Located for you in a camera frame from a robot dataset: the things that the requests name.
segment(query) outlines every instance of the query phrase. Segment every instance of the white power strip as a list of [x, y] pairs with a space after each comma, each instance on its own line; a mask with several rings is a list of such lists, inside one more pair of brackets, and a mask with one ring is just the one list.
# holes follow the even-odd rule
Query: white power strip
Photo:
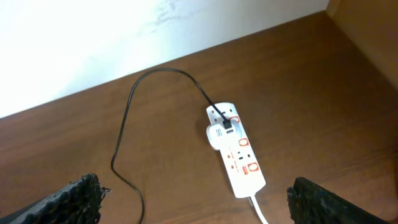
[[213, 106], [206, 109], [210, 119], [207, 137], [213, 149], [220, 151], [236, 198], [249, 197], [260, 220], [267, 223], [254, 195], [265, 185], [258, 161], [253, 153], [242, 121], [232, 103], [215, 105], [231, 121], [232, 127], [225, 129], [222, 117]]

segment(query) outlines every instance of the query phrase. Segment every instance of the power socket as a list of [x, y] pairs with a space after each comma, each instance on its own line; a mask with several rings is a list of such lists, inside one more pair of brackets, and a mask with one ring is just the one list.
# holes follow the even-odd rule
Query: power socket
[[235, 197], [252, 197], [266, 185], [266, 180], [235, 105], [217, 103], [215, 106], [231, 121], [232, 127], [225, 129], [223, 119], [214, 107], [207, 107], [210, 125], [206, 133], [209, 142], [214, 150], [221, 153]]

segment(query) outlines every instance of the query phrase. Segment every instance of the white charger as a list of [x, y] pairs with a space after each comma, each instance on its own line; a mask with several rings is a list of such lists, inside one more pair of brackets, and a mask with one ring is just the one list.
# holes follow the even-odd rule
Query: white charger
[[242, 122], [232, 103], [215, 105], [231, 121], [226, 129], [223, 118], [213, 106], [206, 109], [210, 125], [206, 133], [214, 150], [220, 151], [236, 198], [249, 197], [262, 223], [267, 223], [255, 198], [255, 194], [265, 185], [258, 161], [244, 131]]

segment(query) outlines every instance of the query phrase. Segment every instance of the cable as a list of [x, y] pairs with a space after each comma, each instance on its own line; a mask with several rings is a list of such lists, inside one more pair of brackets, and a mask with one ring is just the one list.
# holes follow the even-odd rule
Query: cable
[[202, 93], [202, 95], [209, 102], [209, 104], [211, 106], [213, 106], [214, 109], [217, 111], [217, 113], [224, 119], [224, 121], [223, 121], [224, 127], [226, 129], [231, 127], [231, 122], [229, 121], [229, 119], [225, 118], [225, 116], [222, 114], [222, 112], [214, 105], [214, 103], [210, 100], [210, 98], [203, 91], [203, 89], [201, 88], [199, 83], [190, 74], [188, 74], [187, 72], [184, 72], [183, 70], [179, 70], [179, 69], [176, 69], [176, 68], [155, 68], [155, 69], [149, 70], [148, 72], [144, 73], [143, 75], [141, 75], [141, 77], [138, 78], [138, 80], [136, 81], [134, 86], [132, 86], [132, 88], [131, 88], [129, 99], [128, 99], [127, 105], [126, 105], [126, 110], [124, 111], [124, 116], [123, 116], [123, 120], [122, 120], [122, 125], [120, 127], [118, 142], [116, 143], [116, 148], [114, 150], [113, 157], [112, 157], [112, 160], [111, 160], [111, 170], [113, 171], [113, 173], [117, 177], [119, 177], [121, 180], [123, 180], [124, 183], [126, 183], [128, 186], [130, 186], [132, 189], [134, 189], [137, 192], [137, 194], [138, 194], [138, 196], [139, 196], [139, 198], [141, 200], [141, 207], [142, 207], [141, 215], [140, 215], [140, 217], [138, 219], [138, 223], [140, 223], [140, 224], [142, 223], [142, 220], [144, 219], [144, 213], [145, 213], [144, 197], [142, 196], [141, 192], [138, 190], [138, 188], [136, 186], [134, 186], [133, 184], [128, 182], [118, 172], [116, 172], [116, 170], [114, 169], [113, 165], [114, 165], [114, 160], [116, 158], [116, 155], [118, 154], [118, 151], [119, 151], [120, 142], [122, 140], [124, 124], [126, 123], [126, 118], [127, 118], [128, 112], [129, 112], [132, 95], [133, 95], [134, 91], [136, 90], [138, 84], [141, 82], [141, 80], [143, 80], [146, 76], [148, 76], [148, 75], [150, 75], [152, 73], [155, 73], [155, 72], [177, 72], [177, 73], [181, 73], [181, 74], [187, 76], [188, 78], [190, 78], [192, 80], [192, 82], [198, 87], [198, 89]]
[[256, 210], [257, 215], [259, 216], [262, 224], [268, 224], [266, 218], [263, 216], [263, 214], [261, 212], [259, 204], [257, 203], [256, 196], [255, 195], [250, 196], [250, 201], [251, 201], [254, 209]]

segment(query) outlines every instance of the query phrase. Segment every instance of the wooden floor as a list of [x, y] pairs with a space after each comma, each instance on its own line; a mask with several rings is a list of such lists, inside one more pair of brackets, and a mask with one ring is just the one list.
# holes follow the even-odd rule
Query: wooden floor
[[[398, 92], [326, 14], [162, 66], [236, 105], [267, 180], [257, 199], [269, 223], [293, 223], [286, 189], [299, 176], [383, 219], [398, 215]], [[113, 189], [101, 222], [136, 222], [139, 198], [110, 161], [141, 74], [0, 119], [0, 217], [94, 172]], [[259, 223], [208, 143], [207, 106], [178, 74], [138, 87], [115, 168], [142, 190], [145, 223]]]

